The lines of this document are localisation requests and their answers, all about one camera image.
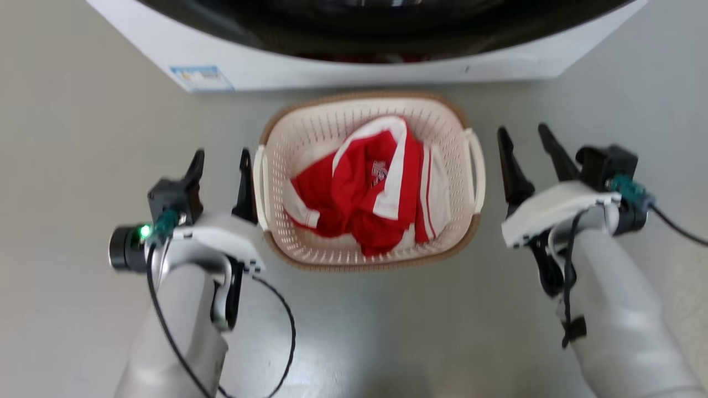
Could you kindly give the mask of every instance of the basket handle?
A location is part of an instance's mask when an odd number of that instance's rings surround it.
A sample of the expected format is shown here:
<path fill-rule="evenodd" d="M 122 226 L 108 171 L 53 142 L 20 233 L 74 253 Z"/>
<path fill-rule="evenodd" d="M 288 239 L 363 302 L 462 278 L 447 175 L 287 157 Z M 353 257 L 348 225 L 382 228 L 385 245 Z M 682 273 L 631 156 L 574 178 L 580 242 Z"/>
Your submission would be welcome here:
<path fill-rule="evenodd" d="M 486 170 L 484 168 L 484 155 L 479 138 L 471 128 L 464 131 L 464 139 L 467 141 L 470 154 L 470 173 L 467 175 L 469 191 L 474 192 L 474 214 L 479 214 L 484 205 L 484 194 L 486 192 Z"/>
<path fill-rule="evenodd" d="M 266 146 L 259 145 L 253 158 L 253 195 L 256 197 L 256 216 L 264 232 L 270 222 L 270 196 L 268 192 L 268 157 Z"/>

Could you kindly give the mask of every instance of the washing machine door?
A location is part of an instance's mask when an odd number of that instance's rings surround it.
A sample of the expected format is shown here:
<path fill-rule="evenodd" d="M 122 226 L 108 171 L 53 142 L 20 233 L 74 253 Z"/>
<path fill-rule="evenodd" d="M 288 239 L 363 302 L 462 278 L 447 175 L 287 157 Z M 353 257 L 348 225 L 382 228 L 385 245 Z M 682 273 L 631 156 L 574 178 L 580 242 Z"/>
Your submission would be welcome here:
<path fill-rule="evenodd" d="M 139 0 L 219 38 L 334 62 L 424 62 L 560 33 L 633 0 Z"/>

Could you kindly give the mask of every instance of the washing machine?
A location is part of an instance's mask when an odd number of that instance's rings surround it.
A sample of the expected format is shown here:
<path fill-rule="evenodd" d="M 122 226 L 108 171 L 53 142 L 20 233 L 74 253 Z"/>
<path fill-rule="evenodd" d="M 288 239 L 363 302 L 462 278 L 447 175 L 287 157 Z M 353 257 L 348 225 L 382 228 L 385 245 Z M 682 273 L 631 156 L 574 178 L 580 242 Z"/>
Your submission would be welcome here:
<path fill-rule="evenodd" d="M 553 79 L 648 0 L 88 0 L 189 92 Z"/>

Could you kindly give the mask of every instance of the red stripe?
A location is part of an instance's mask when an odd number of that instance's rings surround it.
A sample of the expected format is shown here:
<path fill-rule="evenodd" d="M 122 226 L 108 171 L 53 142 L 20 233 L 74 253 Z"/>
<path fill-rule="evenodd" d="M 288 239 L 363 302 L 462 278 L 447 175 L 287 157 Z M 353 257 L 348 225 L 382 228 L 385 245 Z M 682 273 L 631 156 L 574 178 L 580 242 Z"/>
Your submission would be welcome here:
<path fill-rule="evenodd" d="M 428 224 L 430 224 L 430 230 L 433 231 L 433 239 L 437 237 L 435 233 L 435 228 L 433 228 L 433 221 L 430 218 L 430 169 L 433 167 L 433 154 L 428 150 L 428 187 L 426 189 L 426 206 L 428 207 Z"/>

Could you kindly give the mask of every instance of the clothing logo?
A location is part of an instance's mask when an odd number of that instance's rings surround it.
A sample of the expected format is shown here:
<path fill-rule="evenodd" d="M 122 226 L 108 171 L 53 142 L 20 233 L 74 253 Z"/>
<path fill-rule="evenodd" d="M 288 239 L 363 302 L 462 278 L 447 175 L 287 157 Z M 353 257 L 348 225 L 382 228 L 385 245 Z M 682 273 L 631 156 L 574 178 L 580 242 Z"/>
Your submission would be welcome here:
<path fill-rule="evenodd" d="M 371 184 L 373 188 L 389 175 L 388 170 L 386 170 L 386 162 L 380 160 L 375 161 L 374 166 L 371 168 L 371 175 L 374 177 L 374 182 Z"/>

